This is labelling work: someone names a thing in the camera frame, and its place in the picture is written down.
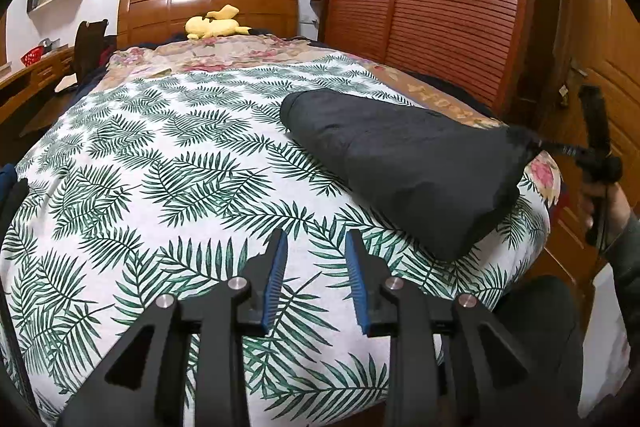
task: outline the yellow plush toy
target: yellow plush toy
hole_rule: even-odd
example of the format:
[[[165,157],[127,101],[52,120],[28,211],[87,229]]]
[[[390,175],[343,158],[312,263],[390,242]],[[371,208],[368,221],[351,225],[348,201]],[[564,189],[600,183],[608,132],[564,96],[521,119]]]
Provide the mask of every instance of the yellow plush toy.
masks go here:
[[[234,17],[240,10],[227,4],[219,12],[209,12],[206,17],[191,17],[184,25],[187,38],[209,39],[210,37],[226,37],[228,35],[248,35],[247,26],[241,26]]]

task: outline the bed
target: bed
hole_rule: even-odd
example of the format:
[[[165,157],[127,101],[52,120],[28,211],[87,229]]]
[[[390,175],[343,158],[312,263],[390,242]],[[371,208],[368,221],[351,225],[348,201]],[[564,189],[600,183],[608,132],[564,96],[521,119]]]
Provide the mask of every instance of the bed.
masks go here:
[[[188,17],[226,3],[241,9],[242,25],[278,37],[135,46],[162,42]],[[325,425],[385,396],[388,339],[367,339],[356,324],[346,230],[360,229],[370,253],[425,292],[471,292],[489,307],[540,253],[560,187],[546,153],[527,166],[511,214],[468,256],[444,264],[292,142],[279,104],[318,87],[500,124],[401,71],[284,40],[296,34],[297,13],[297,0],[120,0],[118,44],[129,48],[17,165],[30,193],[2,245],[0,273],[49,423],[157,295],[196,295],[228,279],[264,251],[274,227],[289,234],[276,323],[268,338],[244,341],[254,426]],[[221,60],[215,51],[227,47],[234,51]],[[196,353],[194,338],[185,425]]]

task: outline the wooden door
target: wooden door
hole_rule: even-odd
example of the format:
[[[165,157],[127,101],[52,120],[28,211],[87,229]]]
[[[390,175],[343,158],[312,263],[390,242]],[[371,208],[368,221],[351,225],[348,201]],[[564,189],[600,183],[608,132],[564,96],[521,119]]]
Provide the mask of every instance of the wooden door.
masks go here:
[[[548,139],[586,145],[578,90],[581,84],[600,86],[612,148],[623,159],[621,183],[635,206],[640,199],[640,23],[624,0],[562,0],[556,57],[556,81],[548,94],[540,133]],[[567,108],[558,103],[562,84],[569,89]],[[565,279],[587,295],[599,263],[595,248],[585,244],[578,222],[582,174],[571,159],[558,156],[556,161],[568,185],[570,204],[561,212],[534,269],[554,271],[552,264],[557,263]]]
[[[6,13],[0,17],[0,66],[6,64]]]

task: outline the door handle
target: door handle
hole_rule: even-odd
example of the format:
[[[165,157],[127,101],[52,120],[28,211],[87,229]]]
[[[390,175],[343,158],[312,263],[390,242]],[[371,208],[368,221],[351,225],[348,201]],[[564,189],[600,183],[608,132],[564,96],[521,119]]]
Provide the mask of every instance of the door handle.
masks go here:
[[[587,78],[589,76],[589,73],[580,68],[580,64],[578,64],[578,61],[575,60],[575,58],[572,58],[569,61],[569,69],[574,71],[575,73],[578,73],[583,78]]]

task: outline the wooden chair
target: wooden chair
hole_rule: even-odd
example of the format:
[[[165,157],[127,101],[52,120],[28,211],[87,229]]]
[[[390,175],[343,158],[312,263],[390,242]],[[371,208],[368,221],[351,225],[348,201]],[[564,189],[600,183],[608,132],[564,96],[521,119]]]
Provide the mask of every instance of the wooden chair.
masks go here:
[[[71,62],[71,73],[76,74],[78,83],[61,90],[59,93],[52,92],[36,115],[20,132],[20,137],[38,132],[33,134],[34,140],[36,140],[42,134],[42,130],[48,129],[65,112],[68,104],[73,100],[76,90],[83,86],[88,74],[95,70],[100,63],[100,54],[105,47],[104,32],[108,23],[107,19],[80,23],[76,32],[74,58]]]
[[[98,67],[100,54],[104,49],[104,32],[108,23],[107,19],[91,23],[82,21],[78,26],[72,62],[78,87],[82,87],[87,74]]]

